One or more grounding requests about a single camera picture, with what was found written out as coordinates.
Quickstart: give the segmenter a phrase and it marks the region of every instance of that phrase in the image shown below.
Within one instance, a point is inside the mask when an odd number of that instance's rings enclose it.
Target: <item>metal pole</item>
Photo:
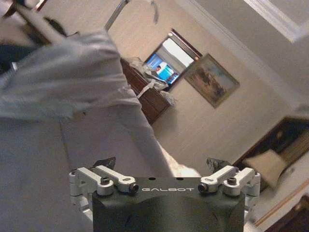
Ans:
[[[121,3],[117,6],[116,10],[114,11],[114,13],[112,14],[112,16],[109,18],[109,20],[107,21],[107,23],[105,24],[105,29],[106,31],[108,31],[112,24],[114,23],[114,21],[116,20],[116,18],[118,17],[118,15],[120,14],[120,12],[123,10],[123,8],[130,2],[130,0],[122,0]]]

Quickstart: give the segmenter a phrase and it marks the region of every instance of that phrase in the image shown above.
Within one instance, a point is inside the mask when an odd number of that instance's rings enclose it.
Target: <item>ceiling trim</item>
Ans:
[[[269,0],[244,0],[291,43],[309,35],[307,22],[298,25]]]
[[[302,101],[296,91],[291,89],[283,79],[265,64],[255,53],[248,49],[235,35],[226,29],[209,12],[195,0],[175,0],[201,26],[215,36],[221,44],[231,51],[245,66],[255,73],[260,80],[272,88],[293,109]]]

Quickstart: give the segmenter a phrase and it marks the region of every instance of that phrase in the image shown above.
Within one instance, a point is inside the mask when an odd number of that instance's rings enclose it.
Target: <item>wooden furniture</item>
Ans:
[[[121,64],[128,83],[136,95],[138,95],[148,83],[144,80],[142,74],[132,68],[127,61],[121,59]],[[145,114],[149,124],[153,124],[170,106],[165,98],[153,88],[147,90],[139,100],[141,102],[141,110]]]
[[[245,159],[256,157],[262,153],[266,154],[271,149],[286,161],[285,167],[288,167],[309,150],[308,131],[309,119],[285,117],[242,155],[233,166],[237,166],[242,170],[246,167],[243,163]],[[266,182],[262,180],[261,190],[266,187]]]

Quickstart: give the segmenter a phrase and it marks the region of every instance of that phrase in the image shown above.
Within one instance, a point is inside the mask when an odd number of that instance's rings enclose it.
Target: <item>white ceiling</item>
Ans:
[[[303,2],[299,3],[302,13],[296,14],[288,0],[270,0],[276,7],[296,22],[309,19]],[[196,0],[227,30],[235,35],[247,48],[273,69],[288,86],[304,97],[309,97],[309,37],[294,43],[289,41],[274,26],[256,12],[245,0]]]
[[[297,24],[303,24],[309,20],[308,0],[269,0],[285,15]]]

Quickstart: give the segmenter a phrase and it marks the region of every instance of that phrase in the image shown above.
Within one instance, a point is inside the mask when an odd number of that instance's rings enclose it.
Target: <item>picture frame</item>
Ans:
[[[183,75],[214,108],[240,86],[240,83],[210,54],[190,65]]]

